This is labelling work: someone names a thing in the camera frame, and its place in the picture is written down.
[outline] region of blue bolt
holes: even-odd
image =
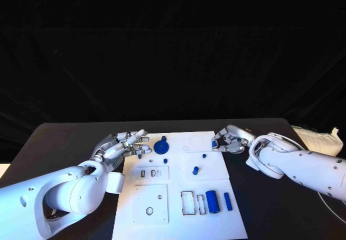
[[[199,167],[196,166],[195,168],[194,168],[194,175],[198,175],[198,173],[199,173]]]

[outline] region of small blue piece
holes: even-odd
[[[160,141],[157,141],[153,145],[153,150],[157,154],[165,154],[170,149],[170,146],[168,144],[168,138],[166,136],[162,136]]]
[[[225,193],[224,193],[224,196],[225,196],[227,210],[228,210],[228,211],[232,211],[232,205],[231,205],[231,200],[230,200],[230,193],[225,192]]]
[[[211,213],[211,214],[217,214],[217,213],[221,212],[221,207],[219,207],[217,192],[215,192],[215,191],[208,191],[208,192],[205,193],[205,195],[206,195],[209,213]]]
[[[194,175],[198,175],[198,173],[199,173],[199,167],[196,166],[195,168],[194,168]]]

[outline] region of table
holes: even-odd
[[[218,132],[230,124],[251,129],[257,135],[276,132],[303,145],[281,118],[45,123],[36,128],[0,178],[0,188],[77,166],[90,159],[98,141],[111,133],[140,129],[150,133]],[[286,176],[277,180],[256,171],[245,164],[247,153],[224,153],[224,158],[248,239],[346,239],[346,225],[328,210],[313,190]],[[325,199],[333,209],[345,207],[339,200],[326,196]],[[119,195],[106,193],[94,213],[52,239],[111,239],[117,203]]]

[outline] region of white robotic arm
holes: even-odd
[[[150,140],[144,135],[144,130],[111,134],[78,166],[0,189],[0,239],[48,239],[94,212],[106,191],[121,192],[126,176],[111,171],[126,157],[152,152],[149,145],[134,144]]]
[[[219,146],[224,137],[227,146]],[[287,137],[268,133],[256,137],[248,129],[228,125],[212,138],[212,149],[243,153],[248,150],[247,165],[267,176],[280,179],[284,174],[307,188],[346,201],[346,160],[305,148]]]

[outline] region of black backdrop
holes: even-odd
[[[283,117],[343,137],[345,3],[9,4],[0,161],[45,122]]]

